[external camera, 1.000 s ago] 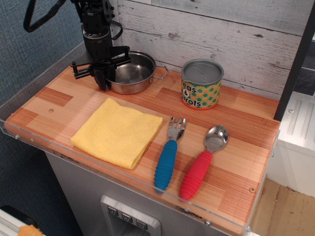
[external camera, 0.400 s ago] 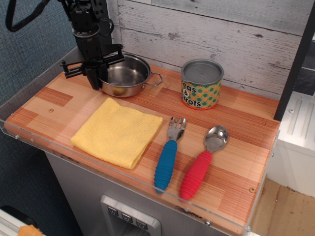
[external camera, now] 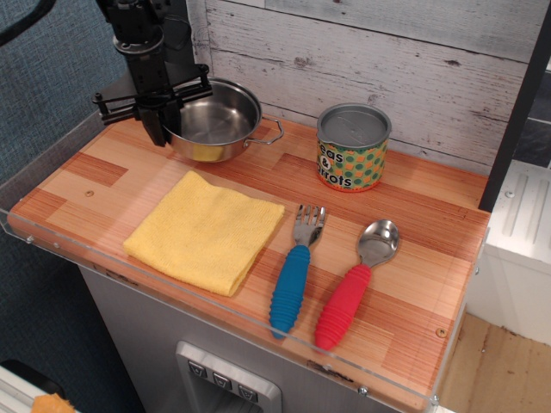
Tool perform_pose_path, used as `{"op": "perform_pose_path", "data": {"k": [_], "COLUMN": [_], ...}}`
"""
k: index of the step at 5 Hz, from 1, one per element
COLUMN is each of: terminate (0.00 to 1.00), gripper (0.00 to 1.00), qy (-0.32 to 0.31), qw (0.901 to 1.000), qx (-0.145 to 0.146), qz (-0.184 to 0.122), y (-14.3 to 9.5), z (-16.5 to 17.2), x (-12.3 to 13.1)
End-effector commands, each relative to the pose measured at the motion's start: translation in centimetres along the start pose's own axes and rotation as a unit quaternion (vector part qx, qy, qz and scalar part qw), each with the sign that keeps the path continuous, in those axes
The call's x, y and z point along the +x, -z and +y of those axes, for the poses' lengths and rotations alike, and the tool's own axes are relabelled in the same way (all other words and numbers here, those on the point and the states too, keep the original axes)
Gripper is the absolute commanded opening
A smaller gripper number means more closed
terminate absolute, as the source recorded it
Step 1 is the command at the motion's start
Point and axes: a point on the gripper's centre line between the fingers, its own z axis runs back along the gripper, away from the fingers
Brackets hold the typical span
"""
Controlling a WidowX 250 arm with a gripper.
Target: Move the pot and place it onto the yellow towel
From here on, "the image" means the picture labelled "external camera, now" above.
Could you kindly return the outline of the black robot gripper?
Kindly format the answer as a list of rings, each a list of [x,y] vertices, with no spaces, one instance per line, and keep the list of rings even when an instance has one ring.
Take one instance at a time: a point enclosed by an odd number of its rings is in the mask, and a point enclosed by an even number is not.
[[[178,68],[165,60],[163,36],[145,43],[113,38],[113,43],[125,59],[127,70],[93,97],[102,122],[109,125],[140,119],[152,143],[165,147],[163,126],[169,132],[180,132],[183,105],[212,95],[209,68],[195,62],[193,78],[181,80]]]

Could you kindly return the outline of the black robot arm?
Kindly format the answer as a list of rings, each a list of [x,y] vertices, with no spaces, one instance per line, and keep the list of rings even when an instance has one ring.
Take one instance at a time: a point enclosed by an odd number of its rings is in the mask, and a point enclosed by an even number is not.
[[[97,92],[93,102],[109,125],[141,121],[153,144],[164,146],[182,131],[180,110],[212,95],[209,67],[195,62],[184,1],[99,1],[127,71]]]

